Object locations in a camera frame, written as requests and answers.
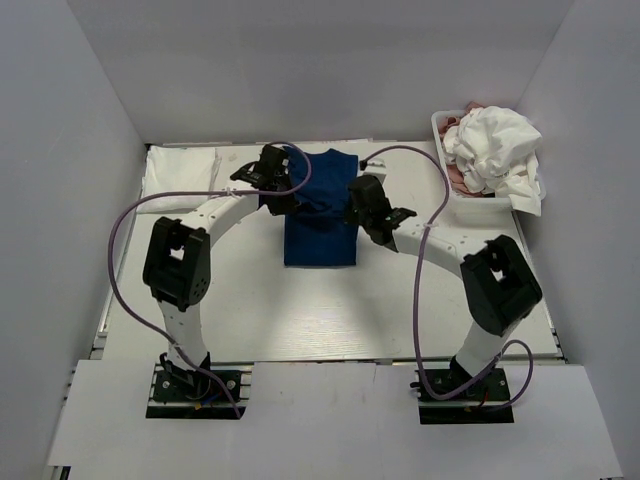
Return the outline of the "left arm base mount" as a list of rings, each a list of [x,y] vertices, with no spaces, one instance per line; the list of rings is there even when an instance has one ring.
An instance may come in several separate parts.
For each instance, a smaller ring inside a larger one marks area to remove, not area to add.
[[[210,365],[224,389],[210,376],[182,370],[163,353],[155,364],[145,417],[147,419],[239,420],[248,404],[252,369],[249,366]]]

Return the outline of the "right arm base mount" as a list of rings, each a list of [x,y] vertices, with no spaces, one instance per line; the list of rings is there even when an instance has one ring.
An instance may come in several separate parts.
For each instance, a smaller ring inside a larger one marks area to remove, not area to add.
[[[410,383],[416,397],[421,425],[489,425],[512,424],[511,406],[501,405],[511,400],[506,374],[494,368],[487,377],[465,392],[449,400],[436,400],[418,377]]]

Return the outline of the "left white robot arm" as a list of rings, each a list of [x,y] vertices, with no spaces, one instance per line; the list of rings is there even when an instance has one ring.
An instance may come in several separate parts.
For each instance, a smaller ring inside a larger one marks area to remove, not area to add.
[[[177,219],[162,217],[153,226],[143,282],[172,338],[161,365],[188,398],[202,398],[211,387],[212,377],[206,370],[210,354],[202,336],[199,306],[211,284],[211,249],[263,206],[274,216],[296,210],[288,164],[288,152],[267,145],[257,161],[230,176],[220,196]]]

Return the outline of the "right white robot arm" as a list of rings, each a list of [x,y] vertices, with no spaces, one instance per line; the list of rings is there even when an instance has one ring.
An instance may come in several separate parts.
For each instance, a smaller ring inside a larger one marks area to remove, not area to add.
[[[431,263],[459,278],[472,324],[450,362],[451,384],[472,399],[488,385],[485,370],[495,364],[510,336],[542,300],[542,290],[515,240],[500,235],[478,240],[448,227],[435,227],[406,208],[393,208],[381,181],[363,175],[348,186],[346,220],[373,243]]]

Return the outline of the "blue t shirt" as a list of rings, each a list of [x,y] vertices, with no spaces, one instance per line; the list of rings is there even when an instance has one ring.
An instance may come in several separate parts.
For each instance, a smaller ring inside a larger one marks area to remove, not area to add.
[[[302,184],[298,208],[285,217],[284,265],[337,268],[356,264],[358,227],[345,222],[348,184],[358,172],[358,157],[329,149],[301,154],[287,147],[290,178]]]

